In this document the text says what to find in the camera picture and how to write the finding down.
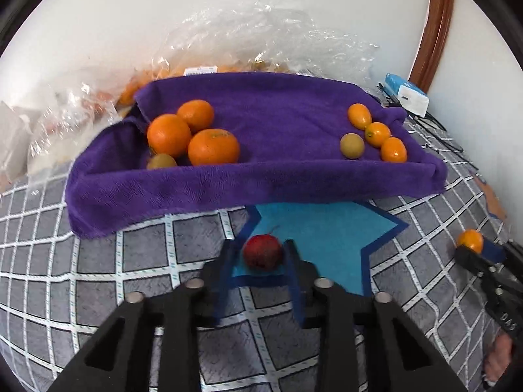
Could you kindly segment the right hand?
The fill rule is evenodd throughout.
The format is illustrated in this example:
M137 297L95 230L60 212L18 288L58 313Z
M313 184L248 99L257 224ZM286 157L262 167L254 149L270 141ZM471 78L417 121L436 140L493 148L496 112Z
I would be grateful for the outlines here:
M489 348L483 362L483 380L488 387L493 387L512 363L514 355L513 341L507 333L501 331Z

